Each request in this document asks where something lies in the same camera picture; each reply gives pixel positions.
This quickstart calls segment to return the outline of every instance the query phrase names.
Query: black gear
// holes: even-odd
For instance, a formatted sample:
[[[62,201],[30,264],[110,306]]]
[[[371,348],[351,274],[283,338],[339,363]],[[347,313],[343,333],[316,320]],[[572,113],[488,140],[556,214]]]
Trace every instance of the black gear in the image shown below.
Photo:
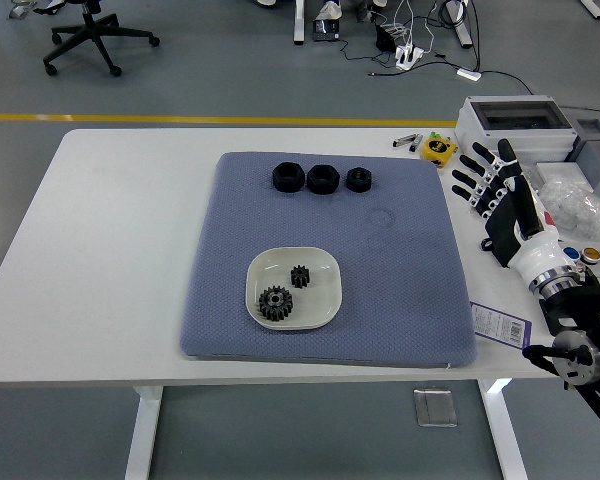
[[[309,269],[304,265],[293,267],[291,270],[291,284],[296,288],[306,287],[309,283]]]
[[[284,317],[288,317],[293,308],[293,299],[291,293],[284,287],[269,287],[263,293],[260,294],[258,299],[260,306],[260,313],[264,315],[267,320],[272,322],[279,322],[284,320]]]

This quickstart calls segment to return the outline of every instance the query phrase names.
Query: gray cushion pad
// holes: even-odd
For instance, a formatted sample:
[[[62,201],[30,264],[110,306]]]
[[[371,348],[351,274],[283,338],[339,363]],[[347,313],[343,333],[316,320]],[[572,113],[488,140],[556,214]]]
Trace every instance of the gray cushion pad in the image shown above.
[[[283,161],[333,165],[338,190],[278,192]],[[373,186],[354,193],[347,171],[362,166]],[[275,247],[313,246],[337,260],[342,305],[324,327],[269,330],[245,307],[251,261]],[[321,359],[452,366],[476,357],[462,264],[433,164],[421,160],[240,152],[217,165],[194,261],[181,331],[193,356]]]

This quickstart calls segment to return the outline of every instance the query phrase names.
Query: robotic hand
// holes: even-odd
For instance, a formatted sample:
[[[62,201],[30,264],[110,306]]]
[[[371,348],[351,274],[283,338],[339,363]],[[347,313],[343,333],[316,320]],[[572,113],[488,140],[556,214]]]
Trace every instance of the robotic hand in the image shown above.
[[[600,284],[588,269],[581,280],[577,266],[558,245],[558,230],[523,176],[509,142],[498,142],[498,156],[479,143],[473,150],[488,165],[462,155],[460,161],[480,179],[454,170],[453,177],[464,185],[452,190],[487,220],[489,237],[482,249],[520,274],[555,337],[551,347],[530,345],[522,354],[560,376],[565,387],[575,388],[600,418]]]

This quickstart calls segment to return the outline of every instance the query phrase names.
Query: black hexagonal nut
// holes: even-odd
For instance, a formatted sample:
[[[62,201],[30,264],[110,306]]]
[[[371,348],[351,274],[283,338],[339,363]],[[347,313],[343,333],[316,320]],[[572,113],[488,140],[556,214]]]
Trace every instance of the black hexagonal nut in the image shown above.
[[[329,195],[336,191],[340,174],[331,165],[315,165],[307,173],[307,187],[317,195]]]
[[[362,167],[352,168],[347,172],[347,188],[356,193],[366,192],[371,188],[371,172]]]
[[[304,185],[304,170],[293,162],[282,162],[273,169],[273,186],[284,193],[294,193]]]

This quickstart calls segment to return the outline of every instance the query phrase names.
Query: plastic bag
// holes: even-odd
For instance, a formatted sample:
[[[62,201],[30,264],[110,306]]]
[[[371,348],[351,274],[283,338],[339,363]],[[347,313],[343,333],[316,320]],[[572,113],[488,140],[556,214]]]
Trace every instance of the plastic bag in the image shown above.
[[[573,241],[600,242],[600,198],[577,183],[556,180],[540,189],[540,200],[558,231]]]

